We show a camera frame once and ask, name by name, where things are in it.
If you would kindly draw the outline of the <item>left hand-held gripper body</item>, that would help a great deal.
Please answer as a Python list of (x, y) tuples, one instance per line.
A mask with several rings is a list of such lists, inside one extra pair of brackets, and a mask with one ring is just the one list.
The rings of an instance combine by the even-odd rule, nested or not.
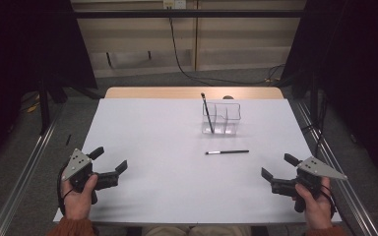
[[(69, 162), (62, 175), (62, 180), (69, 181), (73, 190), (81, 193), (92, 174), (94, 174), (93, 160), (91, 160), (87, 154), (84, 154), (76, 148), (70, 155)], [(97, 203), (96, 191), (115, 187), (118, 185), (118, 180), (119, 175), (115, 170), (99, 173), (96, 185), (92, 192), (92, 204), (94, 205)]]

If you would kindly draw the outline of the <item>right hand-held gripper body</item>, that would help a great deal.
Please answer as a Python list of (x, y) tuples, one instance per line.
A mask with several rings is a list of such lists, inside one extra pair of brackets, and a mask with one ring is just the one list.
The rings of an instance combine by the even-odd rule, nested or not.
[(321, 191), (321, 179), (323, 177), (346, 180), (345, 174), (337, 171), (323, 161), (315, 158), (308, 157), (305, 160), (300, 160), (296, 167), (296, 177), (291, 180), (273, 178), (271, 189), (273, 194), (279, 194), (288, 197), (295, 197), (296, 203), (294, 209), (297, 212), (304, 212), (306, 209), (305, 200), (300, 197), (296, 190), (295, 185), (303, 185), (314, 198), (318, 198)]

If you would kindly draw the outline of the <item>clear plastic compartment organizer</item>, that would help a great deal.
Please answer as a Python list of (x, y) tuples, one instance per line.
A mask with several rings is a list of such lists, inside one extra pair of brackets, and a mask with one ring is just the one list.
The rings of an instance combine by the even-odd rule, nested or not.
[[(213, 135), (235, 135), (241, 120), (241, 106), (238, 103), (207, 102), (207, 104), (215, 130)], [(211, 134), (204, 105), (202, 133)]]

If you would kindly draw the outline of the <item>black makeup brush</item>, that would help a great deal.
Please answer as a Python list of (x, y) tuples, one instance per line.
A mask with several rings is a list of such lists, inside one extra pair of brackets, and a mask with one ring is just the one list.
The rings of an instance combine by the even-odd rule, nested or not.
[(207, 115), (207, 119), (208, 119), (208, 123), (209, 123), (209, 126), (210, 126), (211, 133), (214, 134), (215, 130), (214, 130), (214, 127), (213, 127), (213, 124), (212, 124), (212, 121), (211, 121), (211, 116), (210, 116), (210, 112), (209, 112), (206, 96), (205, 96), (205, 94), (203, 92), (201, 92), (201, 97), (203, 99), (203, 103), (204, 103), (204, 107), (205, 107), (205, 112), (206, 112), (206, 115)]
[(248, 149), (232, 149), (232, 150), (211, 150), (206, 151), (205, 155), (213, 154), (233, 154), (233, 153), (249, 153)]

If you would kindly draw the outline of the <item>person's left hand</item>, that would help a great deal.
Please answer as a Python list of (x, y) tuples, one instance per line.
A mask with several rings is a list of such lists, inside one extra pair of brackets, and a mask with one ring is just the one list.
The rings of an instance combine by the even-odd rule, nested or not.
[(81, 193), (73, 191), (69, 181), (62, 182), (62, 197), (64, 199), (65, 217), (72, 220), (87, 219), (92, 205), (92, 192), (97, 182), (97, 176), (92, 175), (86, 182)]

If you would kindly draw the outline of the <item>person's right hand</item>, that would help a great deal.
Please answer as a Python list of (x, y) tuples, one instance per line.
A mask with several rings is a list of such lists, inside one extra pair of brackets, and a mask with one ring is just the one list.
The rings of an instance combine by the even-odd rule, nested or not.
[(312, 194), (301, 184), (295, 185), (297, 194), (305, 200), (306, 209), (304, 211), (307, 226), (311, 230), (323, 230), (333, 226), (331, 221), (331, 204), (325, 197), (331, 197), (330, 179), (321, 179), (322, 194), (315, 199)]

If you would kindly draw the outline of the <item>white table board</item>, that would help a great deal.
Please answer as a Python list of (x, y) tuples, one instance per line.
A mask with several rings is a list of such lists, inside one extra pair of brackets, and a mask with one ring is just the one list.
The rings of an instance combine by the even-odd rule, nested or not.
[[(233, 136), (202, 133), (201, 99), (104, 99), (83, 151), (103, 147), (94, 171), (126, 160), (119, 184), (98, 192), (95, 223), (268, 224), (299, 223), (293, 201), (275, 195), (261, 176), (292, 179), (284, 161), (311, 152), (285, 99), (242, 100)], [(205, 155), (211, 150), (249, 153)]]

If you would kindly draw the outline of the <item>black metal stand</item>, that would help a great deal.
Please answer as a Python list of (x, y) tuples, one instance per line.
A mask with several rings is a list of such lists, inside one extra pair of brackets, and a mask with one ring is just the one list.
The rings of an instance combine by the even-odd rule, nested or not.
[(47, 89), (44, 83), (44, 79), (41, 79), (38, 82), (38, 93), (39, 93), (39, 105), (40, 105), (40, 114), (41, 114), (41, 131), (40, 133), (43, 135), (49, 125), (50, 125), (50, 114), (49, 114), (49, 107), (48, 107), (48, 96), (47, 96)]

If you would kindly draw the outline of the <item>wooden table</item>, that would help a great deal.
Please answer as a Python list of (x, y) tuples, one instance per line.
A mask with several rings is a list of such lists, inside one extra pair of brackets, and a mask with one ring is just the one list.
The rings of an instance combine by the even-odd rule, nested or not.
[(201, 93), (209, 99), (283, 99), (279, 88), (263, 87), (113, 87), (106, 98), (200, 98)]

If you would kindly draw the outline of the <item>person's beige trousers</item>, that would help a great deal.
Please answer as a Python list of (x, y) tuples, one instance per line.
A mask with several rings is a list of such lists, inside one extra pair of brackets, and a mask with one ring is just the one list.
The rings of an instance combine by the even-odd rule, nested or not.
[(250, 226), (151, 226), (142, 236), (252, 236)]

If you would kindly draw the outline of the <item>dark curtain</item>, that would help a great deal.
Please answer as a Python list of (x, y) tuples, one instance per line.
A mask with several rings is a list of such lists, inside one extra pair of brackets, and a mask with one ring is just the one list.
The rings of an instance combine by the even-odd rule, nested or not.
[(96, 87), (71, 0), (0, 0), (0, 146), (22, 96), (45, 87), (58, 102), (62, 89)]
[(378, 0), (306, 0), (281, 84), (317, 84), (378, 168)]

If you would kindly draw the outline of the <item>black horizontal bar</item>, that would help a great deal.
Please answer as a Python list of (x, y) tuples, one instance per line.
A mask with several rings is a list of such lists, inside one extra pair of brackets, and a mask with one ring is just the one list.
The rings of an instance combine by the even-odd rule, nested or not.
[(300, 10), (121, 10), (75, 11), (78, 19), (116, 18), (300, 18)]

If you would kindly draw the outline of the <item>metal floor rail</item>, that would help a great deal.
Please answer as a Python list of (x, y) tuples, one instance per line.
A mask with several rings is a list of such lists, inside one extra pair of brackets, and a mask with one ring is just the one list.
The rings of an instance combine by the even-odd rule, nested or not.
[[(304, 137), (312, 140), (312, 144), (310, 145), (312, 153), (335, 170), (346, 173), (333, 153), (333, 149), (324, 137), (325, 132), (321, 131), (316, 126), (316, 122), (311, 120), (310, 108), (304, 101), (298, 101), (294, 105), (294, 108), (297, 109), (300, 114), (297, 120), (305, 124), (303, 128)], [(378, 236), (378, 230), (374, 221), (363, 205), (360, 197), (357, 195), (357, 192), (354, 190), (354, 187), (351, 185), (350, 180), (351, 177), (348, 175), (348, 179), (345, 181), (334, 181), (335, 186), (340, 191), (336, 194), (337, 206), (340, 205), (340, 198), (343, 198), (346, 202), (345, 209), (340, 210), (342, 220), (353, 236)]]
[(59, 120), (62, 110), (63, 108), (59, 107), (54, 112), (52, 120), (44, 129), (44, 132), (39, 136), (21, 175), (17, 178), (15, 187), (12, 189), (7, 201), (0, 209), (0, 236), (5, 236), (8, 231), (8, 228), (32, 179), (32, 175), (35, 172), (47, 144), (52, 137), (56, 122)]

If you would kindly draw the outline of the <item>white wall socket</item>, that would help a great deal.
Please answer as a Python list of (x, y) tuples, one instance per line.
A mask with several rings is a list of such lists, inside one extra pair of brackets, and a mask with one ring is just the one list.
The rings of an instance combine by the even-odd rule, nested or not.
[(167, 10), (185, 10), (187, 7), (186, 0), (162, 0), (163, 8)]

